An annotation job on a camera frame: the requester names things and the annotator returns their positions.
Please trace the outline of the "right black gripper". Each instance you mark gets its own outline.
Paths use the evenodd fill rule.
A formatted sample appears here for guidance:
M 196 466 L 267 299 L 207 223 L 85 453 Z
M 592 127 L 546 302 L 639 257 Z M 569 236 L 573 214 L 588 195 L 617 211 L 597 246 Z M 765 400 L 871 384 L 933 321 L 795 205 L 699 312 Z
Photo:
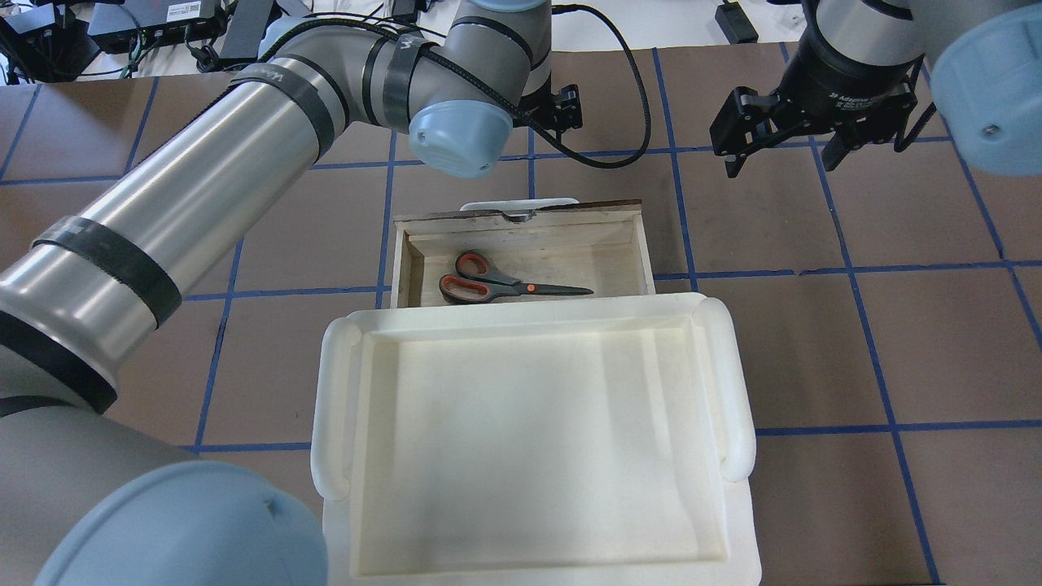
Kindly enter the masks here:
M 917 104 L 912 62 L 878 66 L 849 59 L 818 36 L 801 36 L 779 86 L 769 95 L 734 88 L 708 129 L 715 155 L 736 178 L 746 160 L 779 143 L 779 129 L 803 135 L 834 131 L 822 149 L 824 171 L 837 169 L 864 143 L 905 131 Z

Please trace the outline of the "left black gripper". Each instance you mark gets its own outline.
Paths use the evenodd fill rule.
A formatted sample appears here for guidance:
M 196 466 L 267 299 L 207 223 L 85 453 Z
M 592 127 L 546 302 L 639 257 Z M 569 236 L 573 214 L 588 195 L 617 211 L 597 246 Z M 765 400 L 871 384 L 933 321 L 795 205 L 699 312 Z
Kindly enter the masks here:
M 521 98 L 518 109 L 559 136 L 584 129 L 584 103 L 577 83 L 563 86 L 557 93 L 551 92 L 551 86 L 541 86 Z

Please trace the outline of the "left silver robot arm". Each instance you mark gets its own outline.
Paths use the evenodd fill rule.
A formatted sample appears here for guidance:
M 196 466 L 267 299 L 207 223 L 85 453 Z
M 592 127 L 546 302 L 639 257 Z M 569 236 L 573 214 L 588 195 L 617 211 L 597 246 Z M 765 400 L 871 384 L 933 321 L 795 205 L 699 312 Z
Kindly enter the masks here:
M 455 177 L 549 74 L 548 1 L 462 1 L 443 43 L 305 16 L 2 274 L 4 585 L 325 585 L 311 509 L 105 417 L 116 371 L 354 122 Z

